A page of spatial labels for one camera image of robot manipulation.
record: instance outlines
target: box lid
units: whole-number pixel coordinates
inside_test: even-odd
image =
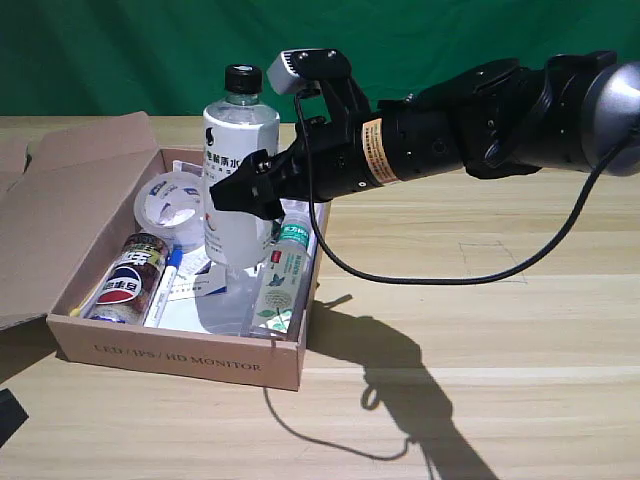
[[[0,330],[55,308],[120,209],[133,230],[133,198],[147,172],[160,172],[157,154],[143,112],[43,138],[0,201]]]

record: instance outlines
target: black object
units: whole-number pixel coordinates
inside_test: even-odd
[[[224,71],[224,89],[232,93],[260,93],[262,70],[254,65],[228,65]]]
[[[550,253],[577,221],[601,174],[640,171],[640,64],[616,64],[611,51],[556,55],[542,70],[503,59],[447,82],[384,100],[371,112],[336,50],[291,57],[308,82],[294,104],[296,140],[269,157],[247,156],[237,172],[210,188],[218,210],[263,219],[284,214],[280,199],[306,200],[318,243],[343,270],[365,280],[411,285],[475,285],[522,272]],[[304,119],[300,101],[322,94],[331,122]],[[465,168],[478,179],[530,175],[543,167],[589,173],[561,229],[524,262],[472,278],[391,278],[361,272],[325,243],[314,203]]]
[[[0,447],[29,418],[16,397],[5,388],[0,390]]]

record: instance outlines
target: bottle label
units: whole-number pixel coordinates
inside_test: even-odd
[[[296,248],[272,250],[253,313],[254,327],[287,333],[307,263],[306,252]]]
[[[309,246],[309,230],[304,225],[286,224],[280,232],[280,240],[294,240],[307,248]]]
[[[233,174],[250,153],[264,148],[269,155],[275,155],[278,128],[279,122],[232,124],[207,116],[204,120],[204,191],[208,193],[212,185]],[[209,258],[229,264],[233,263],[229,258],[232,252],[239,256],[246,250],[252,251],[249,256],[255,257],[255,263],[258,263],[270,245],[271,222],[243,212],[219,212],[215,210],[211,196],[204,197],[205,246]]]

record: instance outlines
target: wooden table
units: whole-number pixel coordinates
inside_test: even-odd
[[[0,118],[0,138],[87,120]],[[199,145],[199,118],[153,126]],[[541,247],[584,179],[385,187],[335,201],[327,239],[370,272],[485,274]],[[640,176],[602,178],[557,250],[484,286],[378,285],[325,257],[297,393],[70,364],[42,323],[5,332],[0,382],[30,418],[0,477],[640,478],[639,206]]]

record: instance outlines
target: green label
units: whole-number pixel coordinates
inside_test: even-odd
[[[280,240],[295,240],[307,248],[309,246],[309,230],[304,225],[287,224],[282,227]]]
[[[306,268],[307,255],[298,247],[274,248],[262,274],[253,327],[287,333]]]

